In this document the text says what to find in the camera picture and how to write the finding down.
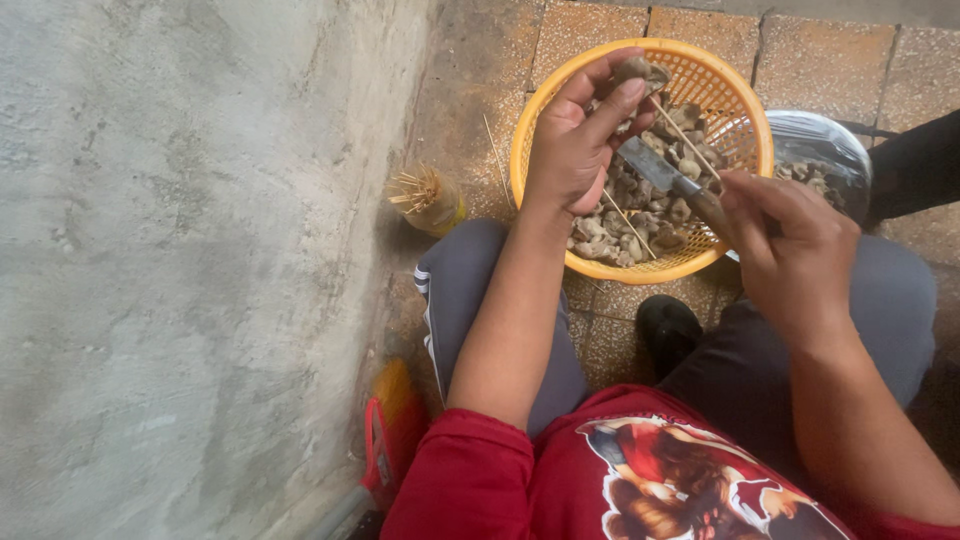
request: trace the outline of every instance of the red shirt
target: red shirt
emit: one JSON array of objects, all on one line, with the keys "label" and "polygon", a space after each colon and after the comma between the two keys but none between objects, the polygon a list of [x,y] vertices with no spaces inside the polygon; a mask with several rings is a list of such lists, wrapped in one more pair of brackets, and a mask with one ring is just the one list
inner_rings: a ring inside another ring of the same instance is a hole
[{"label": "red shirt", "polygon": [[450,409],[420,442],[382,538],[960,539],[877,512],[842,522],[658,390],[603,390],[536,444]]}]

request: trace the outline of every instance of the knife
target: knife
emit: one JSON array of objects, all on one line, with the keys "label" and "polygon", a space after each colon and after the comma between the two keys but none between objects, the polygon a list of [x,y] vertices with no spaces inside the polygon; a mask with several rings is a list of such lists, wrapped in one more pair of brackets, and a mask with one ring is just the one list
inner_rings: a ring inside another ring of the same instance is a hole
[{"label": "knife", "polygon": [[718,238],[733,247],[727,214],[720,207],[720,199],[716,194],[680,174],[680,171],[673,168],[638,136],[624,142],[616,153],[640,173],[640,176],[660,190],[673,189],[675,193],[679,193],[690,210],[702,219]]}]

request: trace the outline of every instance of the basket rim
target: basket rim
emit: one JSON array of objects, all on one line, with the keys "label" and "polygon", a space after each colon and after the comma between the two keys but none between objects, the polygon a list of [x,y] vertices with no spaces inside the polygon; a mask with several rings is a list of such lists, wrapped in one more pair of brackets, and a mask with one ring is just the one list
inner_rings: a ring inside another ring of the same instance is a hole
[{"label": "basket rim", "polygon": [[[537,119],[538,111],[549,101],[551,98],[550,94],[553,90],[559,88],[575,71],[591,61],[607,55],[611,51],[624,47],[642,47],[645,51],[661,51],[684,55],[713,70],[717,77],[743,97],[744,109],[751,116],[750,119],[753,123],[754,133],[756,134],[757,173],[761,176],[770,176],[773,174],[774,144],[773,136],[770,133],[770,124],[767,122],[767,117],[763,111],[763,105],[760,103],[760,99],[756,96],[750,84],[747,83],[736,70],[710,52],[695,45],[684,43],[683,41],[662,37],[631,37],[598,45],[566,61],[543,81],[533,97],[530,98],[530,101],[528,101],[523,108],[523,113],[520,114],[519,121],[516,123],[514,139],[510,146],[510,188],[514,193],[514,200],[516,201],[516,207],[518,209],[523,202],[523,187],[520,186],[519,180],[522,171],[521,156],[523,154],[523,143],[527,131]],[[564,264],[568,268],[591,278],[614,280],[636,285],[652,284],[669,282],[692,274],[715,262],[727,253],[728,249],[730,248],[726,244],[718,242],[711,249],[691,260],[682,262],[672,268],[655,270],[653,272],[631,272],[612,266],[598,268],[593,264],[589,264],[586,260],[577,257],[569,250],[564,254]]]}]

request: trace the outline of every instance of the right hand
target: right hand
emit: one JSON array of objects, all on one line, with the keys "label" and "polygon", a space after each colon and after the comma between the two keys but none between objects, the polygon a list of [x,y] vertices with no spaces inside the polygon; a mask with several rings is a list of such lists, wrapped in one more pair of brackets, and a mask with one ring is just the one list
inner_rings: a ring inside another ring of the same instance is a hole
[{"label": "right hand", "polygon": [[[830,347],[855,332],[850,272],[860,228],[800,183],[745,171],[720,177],[744,289],[791,351]],[[768,234],[764,214],[782,235]]]}]

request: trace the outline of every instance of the wooden knife handle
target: wooden knife handle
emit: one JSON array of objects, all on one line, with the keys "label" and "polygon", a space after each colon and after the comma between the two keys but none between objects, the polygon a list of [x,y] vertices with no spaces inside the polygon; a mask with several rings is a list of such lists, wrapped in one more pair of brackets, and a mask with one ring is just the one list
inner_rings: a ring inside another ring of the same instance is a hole
[{"label": "wooden knife handle", "polygon": [[710,230],[727,244],[727,247],[734,247],[727,214],[720,207],[720,199],[715,193],[702,187],[699,191],[687,197],[686,203],[693,210],[693,213],[704,220]]}]

